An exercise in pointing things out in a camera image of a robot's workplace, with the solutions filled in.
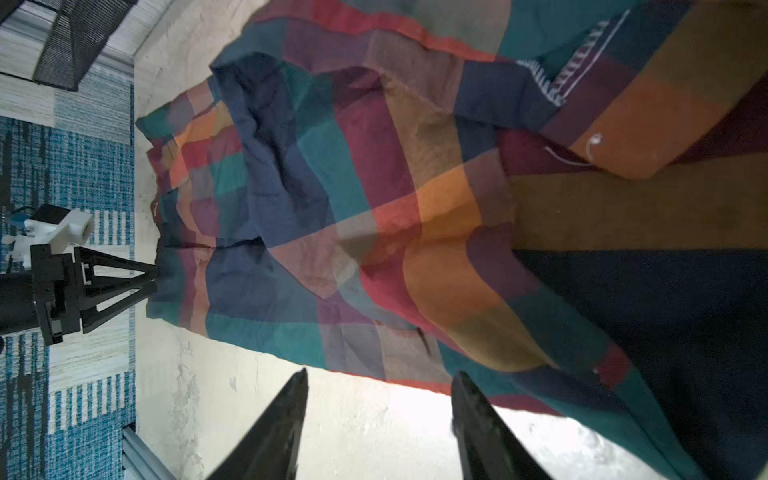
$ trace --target concrete floor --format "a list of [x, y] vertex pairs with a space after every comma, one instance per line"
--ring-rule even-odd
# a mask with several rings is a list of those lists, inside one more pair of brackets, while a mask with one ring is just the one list
[[[136, 116], [204, 80], [263, 0], [176, 0], [135, 60]], [[154, 261], [150, 147], [136, 131], [137, 259]], [[179, 478], [204, 478], [300, 366], [161, 320], [136, 320], [137, 429]], [[448, 396], [309, 368], [298, 478], [461, 478]], [[570, 419], [500, 410], [558, 479], [661, 478]]]

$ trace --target checkered cloth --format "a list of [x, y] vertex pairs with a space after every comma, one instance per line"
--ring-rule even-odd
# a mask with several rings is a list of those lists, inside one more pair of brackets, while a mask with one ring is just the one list
[[[162, 233], [147, 314], [438, 392], [464, 370], [497, 405], [570, 416], [668, 478], [704, 478], [621, 349], [512, 246], [768, 246], [768, 207], [750, 202], [764, 157], [696, 162], [717, 128], [718, 145], [742, 131], [746, 115], [729, 115], [763, 91], [768, 54], [753, 42], [766, 16], [582, 4], [487, 1], [467, 15], [454, 2], [272, 0], [212, 78], [137, 122]], [[713, 8], [723, 15], [705, 22]], [[730, 75], [699, 62], [714, 53]], [[760, 132], [738, 143], [717, 156], [768, 151]], [[650, 190], [591, 171], [641, 178], [673, 162], [682, 178], [662, 172]], [[626, 218], [660, 202], [665, 215]], [[726, 207], [722, 225], [696, 211]]]

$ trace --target blue rug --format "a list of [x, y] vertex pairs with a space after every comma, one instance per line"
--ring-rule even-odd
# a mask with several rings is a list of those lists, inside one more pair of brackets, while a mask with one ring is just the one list
[[[125, 144], [102, 136], [110, 138], [0, 117], [0, 209], [51, 203], [90, 211], [88, 246], [132, 258], [132, 138]], [[0, 226], [0, 234], [14, 233]], [[7, 252], [0, 247], [3, 271]], [[0, 478], [122, 478], [121, 429], [136, 417], [134, 328], [131, 309], [50, 348], [35, 329], [4, 337]]]

